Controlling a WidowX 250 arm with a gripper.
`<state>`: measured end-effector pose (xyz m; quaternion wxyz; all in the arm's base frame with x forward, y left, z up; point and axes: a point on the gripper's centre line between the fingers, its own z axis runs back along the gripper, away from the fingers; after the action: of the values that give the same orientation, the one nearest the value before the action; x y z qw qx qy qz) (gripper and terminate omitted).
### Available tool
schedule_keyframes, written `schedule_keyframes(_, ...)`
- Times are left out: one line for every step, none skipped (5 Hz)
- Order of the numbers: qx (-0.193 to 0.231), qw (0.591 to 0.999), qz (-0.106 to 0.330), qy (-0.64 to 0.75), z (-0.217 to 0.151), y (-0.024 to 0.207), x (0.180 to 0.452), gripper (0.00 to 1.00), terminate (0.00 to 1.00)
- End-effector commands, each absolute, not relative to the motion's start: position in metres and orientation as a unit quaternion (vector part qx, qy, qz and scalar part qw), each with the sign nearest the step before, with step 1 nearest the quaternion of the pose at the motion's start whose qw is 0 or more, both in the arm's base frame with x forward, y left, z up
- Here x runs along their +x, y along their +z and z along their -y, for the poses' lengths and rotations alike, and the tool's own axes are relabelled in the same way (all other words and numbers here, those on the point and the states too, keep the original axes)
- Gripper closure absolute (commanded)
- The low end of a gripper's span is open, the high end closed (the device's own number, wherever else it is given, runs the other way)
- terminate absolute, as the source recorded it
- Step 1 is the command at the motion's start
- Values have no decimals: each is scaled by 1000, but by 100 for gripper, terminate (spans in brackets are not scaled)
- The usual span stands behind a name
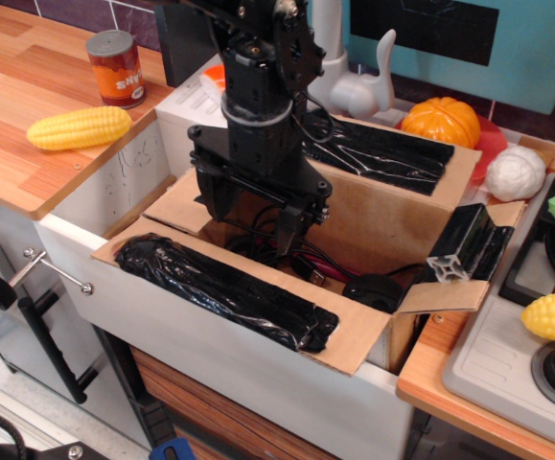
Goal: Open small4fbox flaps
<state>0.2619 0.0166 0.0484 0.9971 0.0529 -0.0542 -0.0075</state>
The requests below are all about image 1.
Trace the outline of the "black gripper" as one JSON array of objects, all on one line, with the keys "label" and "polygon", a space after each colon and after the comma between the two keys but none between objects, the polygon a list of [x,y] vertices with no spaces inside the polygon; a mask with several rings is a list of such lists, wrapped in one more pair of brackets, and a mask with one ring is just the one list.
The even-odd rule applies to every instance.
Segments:
[{"label": "black gripper", "polygon": [[279,209],[277,254],[288,255],[311,224],[328,217],[331,184],[307,161],[303,143],[315,139],[305,130],[304,112],[268,124],[230,120],[227,128],[194,125],[191,161],[202,201],[216,221],[235,206],[242,190]]}]

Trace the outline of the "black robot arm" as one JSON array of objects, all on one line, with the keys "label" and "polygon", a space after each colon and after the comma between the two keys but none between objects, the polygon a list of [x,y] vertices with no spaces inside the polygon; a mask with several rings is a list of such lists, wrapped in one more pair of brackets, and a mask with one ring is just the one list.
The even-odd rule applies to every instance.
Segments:
[{"label": "black robot arm", "polygon": [[305,159],[308,86],[323,73],[304,1],[191,1],[224,65],[225,128],[195,125],[191,160],[209,214],[224,220],[248,191],[279,211],[276,244],[295,242],[328,216],[332,186]]}]

